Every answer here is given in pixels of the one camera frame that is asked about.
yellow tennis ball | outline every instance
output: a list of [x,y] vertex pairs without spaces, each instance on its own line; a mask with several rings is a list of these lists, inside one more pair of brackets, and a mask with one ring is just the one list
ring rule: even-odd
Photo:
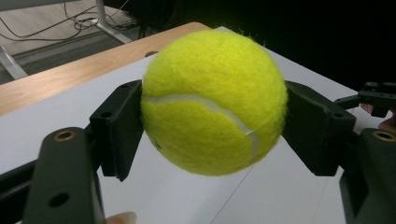
[[228,175],[261,160],[284,124],[287,89],[276,64],[251,39],[227,31],[185,35],[143,77],[142,121],[173,164]]

wooden table edge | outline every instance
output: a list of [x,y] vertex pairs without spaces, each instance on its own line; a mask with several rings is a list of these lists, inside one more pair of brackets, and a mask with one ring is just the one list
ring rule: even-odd
[[0,85],[0,116],[144,59],[146,53],[159,51],[183,35],[206,29],[210,28],[199,22],[190,22],[114,49]]

wire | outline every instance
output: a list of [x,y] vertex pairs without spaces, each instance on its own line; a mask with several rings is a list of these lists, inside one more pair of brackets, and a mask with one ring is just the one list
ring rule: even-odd
[[129,0],[126,0],[124,2],[124,4],[122,4],[122,6],[115,12],[113,13],[113,15],[110,16],[111,19],[113,19],[113,16],[116,15],[120,10],[122,10],[123,7],[125,7],[125,5],[129,2]]
[[[84,11],[78,13],[77,15],[75,15],[75,16],[73,16],[73,17],[70,17],[70,18],[67,17],[67,19],[65,19],[65,20],[63,20],[63,21],[59,21],[59,22],[57,22],[57,23],[55,23],[55,24],[53,24],[53,25],[51,25],[51,26],[49,26],[49,27],[47,27],[47,28],[44,28],[44,29],[42,29],[42,30],[40,30],[40,31],[34,32],[34,33],[32,33],[32,34],[29,34],[29,35],[17,35],[17,34],[15,34],[15,33],[8,27],[8,25],[3,21],[3,19],[2,19],[1,17],[0,17],[0,21],[6,26],[6,28],[7,28],[13,35],[15,35],[16,37],[19,37],[19,38],[25,38],[25,37],[30,37],[30,36],[33,36],[33,35],[37,35],[37,34],[39,34],[39,33],[42,33],[42,32],[44,32],[44,31],[47,31],[48,29],[53,28],[53,27],[55,27],[55,26],[57,26],[57,25],[59,25],[59,24],[61,24],[61,23],[63,23],[63,22],[73,20],[73,19],[76,18],[77,16],[82,15],[82,14],[86,13],[87,11],[89,11],[89,10],[91,10],[91,9],[93,9],[93,8],[94,8],[94,7],[87,8],[87,9],[85,9]],[[37,40],[39,40],[39,41],[63,41],[63,40],[67,40],[67,39],[70,39],[70,38],[73,38],[73,37],[79,35],[79,33],[81,33],[81,30],[83,30],[83,29],[81,29],[81,27],[82,27],[82,26],[80,25],[80,27],[79,27],[79,29],[78,29],[78,32],[75,33],[74,35],[71,35],[71,36],[66,37],[66,38],[58,38],[58,39],[45,39],[45,38],[14,39],[14,38],[10,38],[10,37],[7,37],[7,36],[5,36],[5,35],[2,35],[2,34],[0,34],[0,36],[2,36],[2,37],[5,38],[5,39],[12,40],[12,41],[37,41]]]
[[[127,22],[125,22],[123,24],[118,24],[112,18],[117,12],[122,10],[122,8],[126,5],[126,3],[128,3],[128,1],[129,0],[125,1],[125,3],[115,13],[113,13],[111,16],[106,14],[106,22],[114,30],[126,31],[126,30],[129,30],[131,28],[135,28],[135,27],[139,26],[139,24],[137,24],[137,22],[132,20],[132,19],[130,19],[129,21],[127,21]],[[69,15],[67,13],[66,3],[63,4],[63,9],[64,9],[64,15],[66,16],[66,18],[69,18]],[[85,15],[86,14],[97,14],[97,12],[85,12],[84,14]],[[88,29],[88,28],[91,28],[91,27],[93,27],[93,26],[95,26],[97,24],[98,21],[96,23],[92,23],[92,20],[94,20],[94,19],[97,19],[97,18],[88,18],[88,19],[78,20],[78,18],[75,17],[74,19],[72,19],[72,21],[75,22],[75,28],[76,28],[76,25],[78,23],[78,26],[81,25],[81,28]]]
[[[139,23],[138,23],[136,20],[133,20],[133,19],[130,19],[129,21],[127,21],[127,22],[125,22],[125,23],[123,23],[123,24],[118,24],[118,23],[113,19],[113,16],[116,15],[119,11],[121,11],[122,8],[123,8],[128,2],[129,2],[129,0],[126,0],[126,1],[123,3],[123,5],[122,5],[116,12],[114,12],[111,16],[109,16],[109,15],[106,14],[106,21],[107,21],[108,25],[109,25],[111,28],[113,28],[114,30],[117,30],[117,31],[126,31],[126,30],[129,30],[129,29],[132,29],[132,28],[135,28],[135,27],[140,26]],[[97,22],[93,22],[93,20],[97,19],[97,18],[93,18],[93,17],[86,18],[86,19],[83,19],[83,20],[79,20],[79,19],[78,19],[78,17],[79,17],[79,16],[82,16],[82,15],[97,14],[97,12],[88,12],[89,10],[93,9],[93,8],[96,7],[96,6],[87,8],[87,9],[85,9],[84,11],[82,11],[82,12],[80,12],[80,13],[74,15],[74,16],[70,16],[70,15],[67,13],[66,3],[64,3],[63,5],[61,4],[61,7],[63,7],[63,9],[64,9],[64,15],[66,16],[66,19],[65,19],[65,20],[59,21],[59,22],[57,22],[57,23],[55,23],[55,24],[53,24],[53,25],[51,25],[51,26],[49,26],[49,27],[47,27],[47,28],[44,28],[44,29],[42,29],[42,30],[39,30],[39,31],[34,32],[34,33],[32,33],[32,34],[29,34],[29,35],[17,35],[17,34],[15,34],[15,32],[13,32],[13,31],[11,30],[11,28],[6,24],[6,22],[0,17],[0,22],[2,22],[2,23],[6,26],[6,28],[7,28],[13,35],[15,35],[16,37],[21,38],[21,39],[15,39],[15,38],[12,38],[12,37],[8,37],[8,36],[6,36],[6,35],[2,35],[1,33],[0,33],[0,36],[2,36],[2,37],[5,38],[5,39],[12,40],[12,41],[63,41],[63,40],[67,40],[67,39],[70,39],[70,38],[73,38],[73,37],[79,35],[79,34],[81,33],[82,30],[87,30],[87,29],[89,29],[89,28],[95,26],[95,25],[97,24],[97,22],[98,22],[98,21],[97,21]],[[40,34],[40,33],[42,33],[42,32],[45,32],[45,31],[47,31],[47,30],[49,30],[49,29],[51,29],[51,28],[53,28],[53,27],[55,27],[55,26],[57,26],[57,25],[59,25],[59,24],[61,24],[61,23],[63,23],[63,22],[66,22],[66,21],[73,21],[73,22],[74,22],[74,28],[75,28],[76,30],[78,30],[75,34],[73,34],[73,35],[71,35],[71,36],[69,36],[69,37],[66,37],[66,38],[57,38],[57,39],[27,38],[27,37],[31,37],[31,36],[33,36],[33,35],[38,35],[38,34]]]

tennis ball seam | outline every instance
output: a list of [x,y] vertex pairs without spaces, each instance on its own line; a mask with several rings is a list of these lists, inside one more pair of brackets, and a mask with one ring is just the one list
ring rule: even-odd
[[166,103],[170,101],[193,101],[193,102],[199,102],[203,105],[205,105],[208,109],[215,111],[215,112],[220,112],[225,114],[229,119],[231,119],[236,126],[241,130],[241,132],[247,136],[250,139],[251,145],[252,145],[252,157],[251,160],[254,161],[256,156],[257,156],[257,151],[259,148],[259,137],[253,130],[251,130],[240,118],[238,118],[231,110],[225,109],[215,102],[202,97],[200,95],[196,94],[170,94],[170,95],[165,95],[162,97],[151,97],[151,96],[143,96],[143,100],[152,103],[152,104],[161,104],[161,103]]

screw hole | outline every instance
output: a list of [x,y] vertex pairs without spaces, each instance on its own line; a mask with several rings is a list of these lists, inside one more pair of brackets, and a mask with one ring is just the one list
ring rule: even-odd
[[65,204],[69,200],[70,196],[68,193],[60,193],[49,200],[50,207],[59,207]]
[[64,142],[64,141],[67,141],[67,140],[69,140],[69,139],[72,139],[75,135],[76,135],[75,132],[72,132],[72,131],[65,131],[65,132],[57,133],[57,134],[53,137],[53,140],[55,140],[55,141],[57,141],[57,142]]
[[378,139],[381,139],[382,141],[396,142],[396,136],[394,136],[393,134],[390,134],[390,133],[376,131],[376,132],[373,132],[373,136],[375,136]]

